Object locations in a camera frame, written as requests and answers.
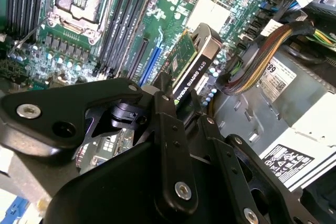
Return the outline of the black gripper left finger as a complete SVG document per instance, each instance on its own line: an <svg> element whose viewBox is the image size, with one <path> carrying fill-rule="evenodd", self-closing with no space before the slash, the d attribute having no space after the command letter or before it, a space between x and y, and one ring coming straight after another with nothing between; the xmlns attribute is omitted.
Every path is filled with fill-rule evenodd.
<svg viewBox="0 0 336 224"><path fill-rule="evenodd" d="M134 130L132 148L154 148L157 210L164 216L190 216L198 197L171 76L161 73L153 87L149 93L117 78L6 95L1 98L1 145L14 151L48 192L48 209L56 193L81 176L75 162L79 147L129 127Z"/></svg>

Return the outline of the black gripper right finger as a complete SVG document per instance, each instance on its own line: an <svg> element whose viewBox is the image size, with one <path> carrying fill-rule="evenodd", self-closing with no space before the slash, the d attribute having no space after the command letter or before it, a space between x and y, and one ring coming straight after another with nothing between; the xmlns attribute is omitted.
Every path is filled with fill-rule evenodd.
<svg viewBox="0 0 336 224"><path fill-rule="evenodd" d="M224 223L314 223L315 218L238 135L222 137L197 94L193 155L209 162L205 191Z"/></svg>

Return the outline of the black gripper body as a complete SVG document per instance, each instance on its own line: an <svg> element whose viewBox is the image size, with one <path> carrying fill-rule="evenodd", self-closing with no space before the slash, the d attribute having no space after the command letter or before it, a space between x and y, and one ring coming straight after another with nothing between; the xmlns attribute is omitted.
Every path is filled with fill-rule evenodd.
<svg viewBox="0 0 336 224"><path fill-rule="evenodd" d="M44 223L246 223L215 168L193 157L197 210L188 217L160 214L154 160L153 146L141 144L73 179L52 199Z"/></svg>

